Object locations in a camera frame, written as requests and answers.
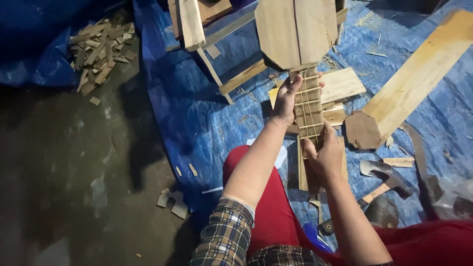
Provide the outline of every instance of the concrete floor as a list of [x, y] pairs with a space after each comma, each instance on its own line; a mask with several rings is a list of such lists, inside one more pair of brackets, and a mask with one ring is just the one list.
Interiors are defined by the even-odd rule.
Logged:
[[[135, 41], [132, 50], [138, 47]], [[156, 207], [175, 179], [138, 58], [110, 75], [86, 97], [0, 89], [1, 265], [160, 266], [190, 259], [193, 226]], [[89, 103], [92, 96], [99, 106]]]

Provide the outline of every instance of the forearm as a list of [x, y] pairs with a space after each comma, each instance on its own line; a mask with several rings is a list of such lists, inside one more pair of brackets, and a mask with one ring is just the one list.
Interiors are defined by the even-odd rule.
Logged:
[[385, 245], [343, 178], [327, 187], [327, 198], [339, 250], [348, 265], [366, 266], [392, 261]]
[[234, 198], [256, 209], [281, 149], [287, 126], [270, 118], [249, 151], [233, 170], [223, 196]]

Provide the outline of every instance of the blue tarp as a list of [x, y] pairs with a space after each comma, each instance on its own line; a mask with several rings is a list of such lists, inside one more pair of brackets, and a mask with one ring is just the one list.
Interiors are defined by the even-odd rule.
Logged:
[[[337, 68], [352, 67], [367, 88], [367, 93], [345, 103], [347, 113], [361, 109], [394, 75], [427, 36], [440, 24], [445, 15], [457, 8], [473, 11], [469, 0], [451, 0], [431, 16], [420, 15], [393, 7], [389, 1], [349, 2], [342, 41], [337, 53], [328, 55]], [[202, 195], [201, 192], [222, 186], [222, 164], [228, 153], [236, 146], [255, 138], [264, 125], [261, 103], [268, 100], [268, 90], [273, 83], [267, 78], [275, 72], [268, 69], [250, 79], [241, 88], [248, 94], [230, 93], [234, 105], [227, 105], [217, 95], [217, 85], [211, 80], [198, 56], [183, 50], [165, 53], [165, 46], [175, 45], [171, 20], [168, 13], [153, 2], [134, 0], [136, 20], [142, 34], [144, 71], [148, 93], [156, 120], [162, 132], [170, 162], [179, 167], [182, 176], [175, 173], [184, 200], [193, 211], [197, 223], [208, 222], [221, 192]], [[232, 16], [238, 17], [254, 5]], [[221, 28], [218, 21], [212, 27]], [[255, 23], [241, 29], [216, 43], [221, 55], [211, 64], [222, 82], [241, 71], [241, 62], [261, 58]], [[387, 57], [369, 55], [382, 53]], [[321, 64], [319, 69], [328, 70]], [[470, 179], [473, 171], [472, 107], [473, 107], [473, 50], [471, 47], [440, 81], [433, 91], [408, 117], [424, 140], [428, 172], [439, 178], [461, 177]], [[393, 134], [394, 148], [381, 147], [376, 152], [358, 152], [347, 148], [349, 183], [356, 198], [361, 198], [381, 184], [381, 180], [361, 176], [359, 160], [379, 160], [383, 157], [405, 156], [398, 148], [402, 146], [413, 155], [408, 136], [397, 130]], [[302, 225], [317, 221], [317, 210], [309, 206], [308, 194], [291, 188], [297, 179], [297, 147], [295, 139], [286, 137], [288, 159], [279, 169], [288, 199]], [[444, 156], [448, 150], [451, 160]], [[188, 164], [198, 172], [194, 177]], [[419, 189], [415, 168], [399, 168], [414, 196], [402, 200], [395, 192], [387, 192], [400, 209], [400, 226], [422, 221], [424, 214], [419, 202]], [[324, 220], [330, 217], [328, 206], [323, 205]], [[332, 249], [336, 248], [334, 236], [325, 237]]]
[[20, 87], [73, 86], [78, 77], [67, 62], [71, 33], [100, 19], [121, 0], [30, 0], [0, 4], [0, 83]]

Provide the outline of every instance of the hand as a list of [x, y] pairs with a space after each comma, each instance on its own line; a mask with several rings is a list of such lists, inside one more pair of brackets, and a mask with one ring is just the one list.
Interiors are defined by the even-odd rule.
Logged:
[[[322, 77], [322, 72], [318, 72], [319, 78]], [[301, 75], [296, 75], [294, 80], [290, 81], [288, 77], [278, 90], [276, 96], [276, 102], [274, 103], [274, 110], [272, 111], [272, 117], [286, 127], [292, 125], [294, 122], [294, 98], [296, 93], [299, 91], [302, 81], [304, 79]], [[320, 87], [325, 86], [325, 82], [319, 82]]]
[[335, 129], [330, 123], [324, 121], [324, 146], [317, 152], [314, 144], [309, 139], [303, 139], [302, 148], [306, 152], [309, 163], [315, 174], [320, 177], [321, 185], [325, 188], [343, 180], [342, 155], [343, 145], [335, 136]]

